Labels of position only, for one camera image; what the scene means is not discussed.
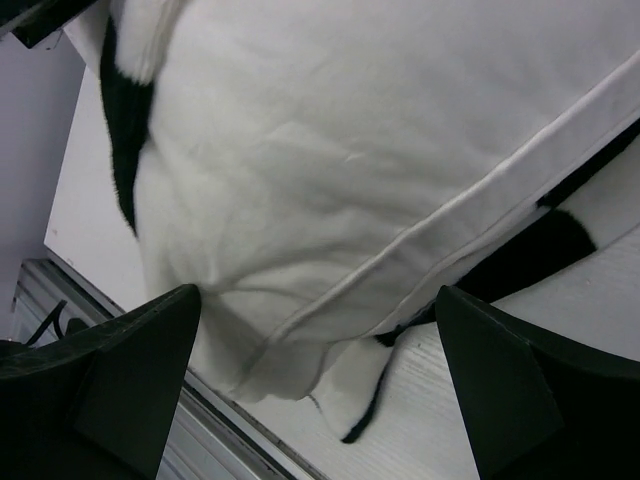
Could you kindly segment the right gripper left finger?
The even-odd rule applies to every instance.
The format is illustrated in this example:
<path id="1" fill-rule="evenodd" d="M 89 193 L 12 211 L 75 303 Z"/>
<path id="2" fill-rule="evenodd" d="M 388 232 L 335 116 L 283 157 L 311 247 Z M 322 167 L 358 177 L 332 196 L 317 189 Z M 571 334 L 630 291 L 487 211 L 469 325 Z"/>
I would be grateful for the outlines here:
<path id="1" fill-rule="evenodd" d="M 155 478 L 200 313 L 183 285 L 41 347 L 2 341 L 2 478 Z"/>

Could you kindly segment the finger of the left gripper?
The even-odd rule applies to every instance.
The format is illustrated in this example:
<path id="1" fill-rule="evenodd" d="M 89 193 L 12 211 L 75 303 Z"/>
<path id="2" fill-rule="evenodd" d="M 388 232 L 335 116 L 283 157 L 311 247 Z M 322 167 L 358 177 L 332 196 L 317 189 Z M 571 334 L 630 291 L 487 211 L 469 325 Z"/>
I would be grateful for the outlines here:
<path id="1" fill-rule="evenodd" d="M 1 0 L 1 39 L 14 35 L 32 49 L 46 37 L 93 8 L 96 0 Z"/>

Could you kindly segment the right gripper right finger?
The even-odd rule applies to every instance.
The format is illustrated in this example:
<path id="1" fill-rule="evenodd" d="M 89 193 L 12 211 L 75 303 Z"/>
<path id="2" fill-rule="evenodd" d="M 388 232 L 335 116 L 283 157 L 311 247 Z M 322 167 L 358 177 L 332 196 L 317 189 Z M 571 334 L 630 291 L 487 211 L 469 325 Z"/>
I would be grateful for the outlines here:
<path id="1" fill-rule="evenodd" d="M 455 287 L 435 315 L 480 478 L 638 478 L 638 362 Z"/>

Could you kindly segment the black white checkered pillowcase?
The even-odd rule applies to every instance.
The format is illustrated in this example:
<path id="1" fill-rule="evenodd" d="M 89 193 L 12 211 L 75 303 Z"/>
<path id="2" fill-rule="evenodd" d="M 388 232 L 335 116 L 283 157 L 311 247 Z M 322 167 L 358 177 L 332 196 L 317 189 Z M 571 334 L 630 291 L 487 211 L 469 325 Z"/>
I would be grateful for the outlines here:
<path id="1" fill-rule="evenodd" d="M 119 208 L 191 371 L 345 444 L 435 323 L 479 475 L 637 475 L 639 365 L 535 325 L 639 232 L 635 1 L 113 1 Z"/>

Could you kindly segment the white pillow insert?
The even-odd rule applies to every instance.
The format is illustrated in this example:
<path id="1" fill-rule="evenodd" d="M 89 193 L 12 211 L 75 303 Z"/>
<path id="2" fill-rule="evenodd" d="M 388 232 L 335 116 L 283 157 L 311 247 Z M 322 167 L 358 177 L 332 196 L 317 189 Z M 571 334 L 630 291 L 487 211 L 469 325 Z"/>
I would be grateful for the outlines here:
<path id="1" fill-rule="evenodd" d="M 153 88 L 148 290 L 202 295 L 192 371 L 298 399 L 426 302 L 639 107 L 635 1 L 126 1 Z"/>

